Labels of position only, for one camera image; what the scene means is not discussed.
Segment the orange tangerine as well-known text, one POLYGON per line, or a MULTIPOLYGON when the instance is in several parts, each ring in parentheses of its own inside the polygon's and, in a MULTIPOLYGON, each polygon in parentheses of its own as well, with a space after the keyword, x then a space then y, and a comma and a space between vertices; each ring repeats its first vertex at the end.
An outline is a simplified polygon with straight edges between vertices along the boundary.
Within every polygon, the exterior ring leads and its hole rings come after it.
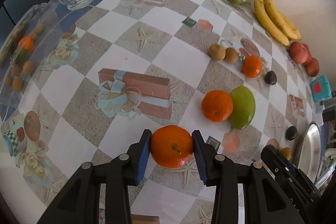
POLYGON ((164 168, 179 168, 193 155, 193 140, 190 133, 176 125, 157 129, 150 142, 154 161, 164 168))
POLYGON ((212 90, 204 96, 201 108, 208 120, 219 123, 230 117, 234 105, 228 93, 223 90, 212 90))
POLYGON ((261 59, 257 56, 247 56, 244 59, 242 73, 251 79, 258 77, 262 70, 261 59))

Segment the brown kiwi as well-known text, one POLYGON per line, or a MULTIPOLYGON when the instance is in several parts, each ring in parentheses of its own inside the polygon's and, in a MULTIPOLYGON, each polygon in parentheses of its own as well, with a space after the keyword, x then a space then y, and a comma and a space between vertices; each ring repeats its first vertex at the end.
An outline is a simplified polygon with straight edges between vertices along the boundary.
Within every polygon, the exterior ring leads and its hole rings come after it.
POLYGON ((237 51, 230 47, 230 48, 226 48, 226 55, 224 57, 224 61, 228 64, 235 64, 239 59, 239 54, 237 53, 237 51))
POLYGON ((209 55, 214 60, 223 60, 226 56, 226 49, 220 44, 211 44, 209 47, 209 55))

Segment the silver metal tray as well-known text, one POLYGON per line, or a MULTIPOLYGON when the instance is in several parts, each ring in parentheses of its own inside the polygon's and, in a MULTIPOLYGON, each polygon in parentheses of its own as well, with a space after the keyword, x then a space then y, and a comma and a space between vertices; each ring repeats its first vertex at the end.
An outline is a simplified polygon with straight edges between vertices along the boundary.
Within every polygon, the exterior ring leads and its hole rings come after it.
POLYGON ((321 137, 319 127, 315 122, 311 122, 303 138, 298 166, 306 176, 315 182, 321 159, 321 137))

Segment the dark avocado lower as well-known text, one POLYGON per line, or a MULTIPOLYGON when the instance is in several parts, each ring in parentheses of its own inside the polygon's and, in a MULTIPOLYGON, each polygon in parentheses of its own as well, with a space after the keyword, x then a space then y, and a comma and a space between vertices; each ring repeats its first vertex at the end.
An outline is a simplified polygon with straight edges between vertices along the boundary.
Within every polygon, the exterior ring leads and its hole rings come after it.
POLYGON ((290 126, 287 128, 285 133, 285 139, 288 141, 293 141, 298 136, 298 130, 295 126, 290 126))

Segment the dark avocado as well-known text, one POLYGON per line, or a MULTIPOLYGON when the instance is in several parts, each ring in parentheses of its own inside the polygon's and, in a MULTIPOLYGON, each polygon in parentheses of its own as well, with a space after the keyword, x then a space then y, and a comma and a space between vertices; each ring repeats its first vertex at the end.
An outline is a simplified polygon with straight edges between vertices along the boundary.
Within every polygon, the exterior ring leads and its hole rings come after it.
POLYGON ((274 71, 268 71, 264 76, 264 81, 268 85, 275 85, 277 83, 277 76, 274 71))
POLYGON ((288 141, 293 141, 298 136, 298 130, 295 126, 290 126, 287 128, 285 133, 285 139, 288 141))

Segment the green mango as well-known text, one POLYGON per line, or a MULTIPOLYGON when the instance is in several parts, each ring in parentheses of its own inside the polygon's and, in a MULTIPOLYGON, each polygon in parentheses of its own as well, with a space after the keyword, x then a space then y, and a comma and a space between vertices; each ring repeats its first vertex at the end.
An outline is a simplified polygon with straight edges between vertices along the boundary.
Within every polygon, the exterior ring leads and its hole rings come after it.
POLYGON ((253 93, 245 86, 233 89, 230 97, 234 107, 229 121, 235 129, 243 130, 254 118, 256 111, 255 98, 253 93))

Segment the teal plastic box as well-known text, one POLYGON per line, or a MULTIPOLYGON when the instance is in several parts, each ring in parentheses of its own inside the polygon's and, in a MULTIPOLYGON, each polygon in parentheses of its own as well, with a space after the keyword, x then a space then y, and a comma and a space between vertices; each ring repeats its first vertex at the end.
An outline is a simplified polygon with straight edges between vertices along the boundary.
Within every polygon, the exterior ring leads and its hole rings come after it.
POLYGON ((310 87, 315 102, 321 102, 332 98, 331 86, 325 75, 313 80, 310 83, 310 87))

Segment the dark avocado upper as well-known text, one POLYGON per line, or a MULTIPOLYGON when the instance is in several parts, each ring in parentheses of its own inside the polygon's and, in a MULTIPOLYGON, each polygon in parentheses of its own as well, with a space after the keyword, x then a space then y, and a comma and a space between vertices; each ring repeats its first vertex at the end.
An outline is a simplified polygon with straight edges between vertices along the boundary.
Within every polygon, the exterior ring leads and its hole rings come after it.
POLYGON ((268 85, 275 85, 277 83, 277 76, 274 71, 268 71, 264 76, 264 81, 268 85))

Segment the red apple rear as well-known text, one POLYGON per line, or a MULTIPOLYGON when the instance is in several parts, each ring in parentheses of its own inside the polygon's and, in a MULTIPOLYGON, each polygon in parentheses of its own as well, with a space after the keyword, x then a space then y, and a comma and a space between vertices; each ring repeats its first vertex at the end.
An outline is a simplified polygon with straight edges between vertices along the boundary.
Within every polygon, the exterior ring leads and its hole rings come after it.
POLYGON ((308 76, 315 77, 319 74, 319 62, 316 58, 312 57, 311 61, 305 65, 305 70, 308 76))

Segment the red apple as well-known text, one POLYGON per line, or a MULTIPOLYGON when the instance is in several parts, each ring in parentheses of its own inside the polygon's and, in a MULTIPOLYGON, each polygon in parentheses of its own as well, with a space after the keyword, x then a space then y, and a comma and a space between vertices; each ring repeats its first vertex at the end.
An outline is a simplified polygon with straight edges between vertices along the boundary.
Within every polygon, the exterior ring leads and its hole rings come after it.
POLYGON ((319 62, 316 58, 312 57, 311 61, 305 65, 305 70, 308 76, 315 77, 319 74, 319 62))
POLYGON ((303 64, 307 59, 306 48, 300 42, 292 42, 289 46, 290 57, 294 62, 303 64))
POLYGON ((306 48, 306 51, 307 51, 307 59, 304 62, 304 65, 307 65, 307 64, 309 64, 311 62, 312 56, 311 56, 311 53, 310 53, 309 46, 307 44, 305 44, 305 43, 303 43, 302 45, 306 48))

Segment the red apple middle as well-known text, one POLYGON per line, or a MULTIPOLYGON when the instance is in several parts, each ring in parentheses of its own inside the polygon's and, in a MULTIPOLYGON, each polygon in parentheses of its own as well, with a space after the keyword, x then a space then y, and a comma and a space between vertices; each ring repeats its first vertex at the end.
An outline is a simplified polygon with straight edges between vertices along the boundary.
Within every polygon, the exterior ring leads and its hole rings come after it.
POLYGON ((311 56, 311 53, 310 53, 309 46, 307 44, 305 44, 305 43, 303 43, 302 45, 306 48, 306 51, 307 51, 307 59, 304 62, 304 65, 307 65, 307 64, 309 64, 311 62, 312 56, 311 56))

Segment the red apple front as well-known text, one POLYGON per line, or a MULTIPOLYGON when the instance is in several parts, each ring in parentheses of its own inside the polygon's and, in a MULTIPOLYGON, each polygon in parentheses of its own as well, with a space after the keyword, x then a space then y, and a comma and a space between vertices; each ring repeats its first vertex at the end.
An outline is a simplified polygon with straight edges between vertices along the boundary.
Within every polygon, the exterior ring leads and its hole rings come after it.
POLYGON ((292 42, 289 46, 290 57, 294 62, 303 64, 307 59, 306 48, 300 42, 292 42))

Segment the clear plastic fruit container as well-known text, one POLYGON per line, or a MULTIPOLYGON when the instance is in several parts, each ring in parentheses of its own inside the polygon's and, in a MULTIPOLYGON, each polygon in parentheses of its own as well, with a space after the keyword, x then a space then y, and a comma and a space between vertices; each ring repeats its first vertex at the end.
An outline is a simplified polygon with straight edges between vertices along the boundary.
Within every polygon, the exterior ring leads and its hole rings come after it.
POLYGON ((32 6, 1 46, 1 104, 18 107, 35 70, 54 49, 63 31, 57 0, 32 6))

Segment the yellow banana bunch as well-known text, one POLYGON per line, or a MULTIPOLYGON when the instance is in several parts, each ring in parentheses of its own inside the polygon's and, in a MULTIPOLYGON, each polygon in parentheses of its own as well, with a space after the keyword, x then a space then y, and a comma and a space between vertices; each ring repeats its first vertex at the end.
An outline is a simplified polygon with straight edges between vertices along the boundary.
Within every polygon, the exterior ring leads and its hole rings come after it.
POLYGON ((296 26, 276 7, 274 0, 254 0, 255 15, 268 34, 284 46, 291 40, 301 40, 296 26))

